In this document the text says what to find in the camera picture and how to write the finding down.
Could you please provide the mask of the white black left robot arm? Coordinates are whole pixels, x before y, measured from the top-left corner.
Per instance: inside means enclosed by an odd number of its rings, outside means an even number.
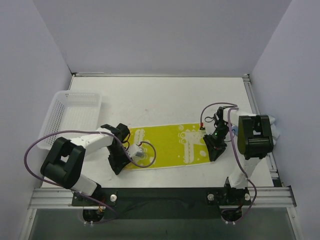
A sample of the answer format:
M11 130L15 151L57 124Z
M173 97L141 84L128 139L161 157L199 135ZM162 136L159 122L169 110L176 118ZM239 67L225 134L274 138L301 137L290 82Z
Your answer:
M40 173L54 183L82 193L83 200L90 206L101 201L101 186L81 174L85 157L106 147L109 165L116 175L130 163L123 147L124 140L130 135L126 125L120 123L113 127L105 124L97 132L72 139L57 138L40 169Z

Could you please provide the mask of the yellow green patterned towel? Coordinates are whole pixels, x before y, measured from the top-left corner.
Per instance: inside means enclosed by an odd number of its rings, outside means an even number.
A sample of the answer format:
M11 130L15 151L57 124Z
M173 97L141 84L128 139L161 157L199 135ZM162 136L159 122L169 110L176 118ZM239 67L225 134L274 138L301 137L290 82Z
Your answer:
M142 157L134 157L140 166L155 162L150 169L187 167L210 162L207 146L203 140L205 131L200 130L198 123L184 123L160 126L143 126L130 128L130 145L138 145L142 141Z

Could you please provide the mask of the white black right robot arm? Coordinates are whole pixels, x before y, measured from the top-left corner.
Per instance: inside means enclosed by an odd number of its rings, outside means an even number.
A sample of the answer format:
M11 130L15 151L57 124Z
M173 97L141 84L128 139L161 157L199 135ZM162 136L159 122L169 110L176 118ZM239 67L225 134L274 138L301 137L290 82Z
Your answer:
M226 179L229 188L221 193L223 202L233 205L240 199L238 190L248 187L256 166L273 151L270 117L249 114L237 107L222 106L213 115L213 126L214 131L203 136L211 162L216 161L226 150L226 136L232 137L232 127L237 127L237 142L230 139L236 166Z

